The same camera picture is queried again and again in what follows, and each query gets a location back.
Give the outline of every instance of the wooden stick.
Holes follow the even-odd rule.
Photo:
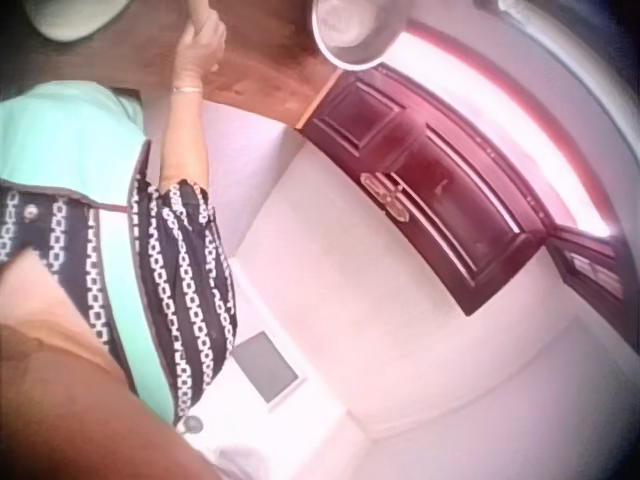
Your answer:
[[[188,0],[189,1],[189,13],[191,14],[191,21],[196,28],[196,33],[202,30],[204,24],[209,18],[209,0]]]

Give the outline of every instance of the black and white blouse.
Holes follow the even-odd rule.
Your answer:
[[[176,421],[222,369],[237,330],[235,295],[207,192],[187,181],[160,194],[138,177],[131,215],[146,304]],[[97,212],[82,201],[0,186],[0,266],[32,248],[134,389],[97,247]]]

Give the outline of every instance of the dark red door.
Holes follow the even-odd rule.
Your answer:
[[[496,153],[393,72],[343,75],[303,133],[387,208],[467,315],[543,242]]]

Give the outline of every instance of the window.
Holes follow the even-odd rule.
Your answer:
[[[527,178],[559,225],[606,238],[609,227],[570,159],[507,91],[462,60],[403,33],[385,63],[454,106]]]
[[[569,262],[582,275],[597,283],[619,300],[624,298],[624,289],[620,277],[606,268],[597,265],[577,253],[565,252]]]
[[[268,404],[300,379],[265,332],[237,345],[232,356]]]

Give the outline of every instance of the woman's arm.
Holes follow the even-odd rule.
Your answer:
[[[224,51],[226,27],[211,10],[200,32],[187,25],[178,48],[173,74],[169,122],[160,167],[160,192],[180,180],[203,188],[209,184],[209,160],[201,121],[202,78],[214,69]]]

